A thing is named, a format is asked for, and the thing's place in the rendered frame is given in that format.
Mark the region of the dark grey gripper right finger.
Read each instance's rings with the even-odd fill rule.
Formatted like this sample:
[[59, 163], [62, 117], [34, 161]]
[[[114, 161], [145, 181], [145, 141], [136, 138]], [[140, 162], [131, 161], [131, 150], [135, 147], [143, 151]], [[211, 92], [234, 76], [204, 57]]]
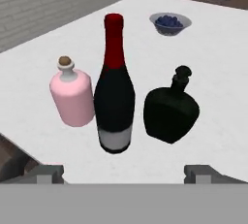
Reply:
[[245, 184], [245, 181], [218, 173], [209, 165], [185, 165], [184, 183], [192, 184]]

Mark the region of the dark wine bottle red neck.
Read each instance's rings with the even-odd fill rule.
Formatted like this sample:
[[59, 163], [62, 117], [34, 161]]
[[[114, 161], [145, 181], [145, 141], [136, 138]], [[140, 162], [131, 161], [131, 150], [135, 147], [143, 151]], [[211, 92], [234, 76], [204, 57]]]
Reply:
[[136, 94], [124, 57], [124, 18], [107, 14], [104, 23], [105, 58], [94, 92], [97, 130], [106, 152], [121, 153], [131, 143]]

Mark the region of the pink bottle with cork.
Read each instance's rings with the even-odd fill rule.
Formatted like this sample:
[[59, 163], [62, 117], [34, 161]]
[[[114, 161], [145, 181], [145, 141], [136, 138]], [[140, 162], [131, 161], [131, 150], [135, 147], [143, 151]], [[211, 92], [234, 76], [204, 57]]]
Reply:
[[49, 83], [52, 99], [65, 124], [82, 127], [95, 115], [91, 78], [66, 55], [58, 59], [57, 68]]

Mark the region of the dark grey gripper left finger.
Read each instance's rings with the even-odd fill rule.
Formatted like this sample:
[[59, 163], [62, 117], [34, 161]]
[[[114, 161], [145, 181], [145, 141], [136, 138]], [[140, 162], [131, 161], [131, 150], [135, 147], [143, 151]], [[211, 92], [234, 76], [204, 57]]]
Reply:
[[63, 184], [62, 165], [40, 165], [24, 176], [4, 180], [4, 184]]

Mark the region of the glass bowl of blueberries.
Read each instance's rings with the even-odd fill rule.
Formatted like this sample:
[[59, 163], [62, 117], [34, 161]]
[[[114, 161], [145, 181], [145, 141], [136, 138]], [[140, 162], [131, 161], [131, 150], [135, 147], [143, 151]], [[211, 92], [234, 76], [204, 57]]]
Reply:
[[157, 13], [149, 19], [156, 30], [165, 36], [175, 36], [192, 24], [190, 18], [175, 13]]

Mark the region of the squat black glass bottle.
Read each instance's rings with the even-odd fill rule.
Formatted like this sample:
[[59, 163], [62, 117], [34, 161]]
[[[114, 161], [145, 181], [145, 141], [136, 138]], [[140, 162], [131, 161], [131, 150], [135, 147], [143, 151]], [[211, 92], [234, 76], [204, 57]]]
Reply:
[[170, 87], [159, 87], [148, 92], [143, 106], [146, 133], [168, 144], [183, 138], [200, 115], [200, 106], [185, 92], [192, 71], [181, 65], [175, 69]]

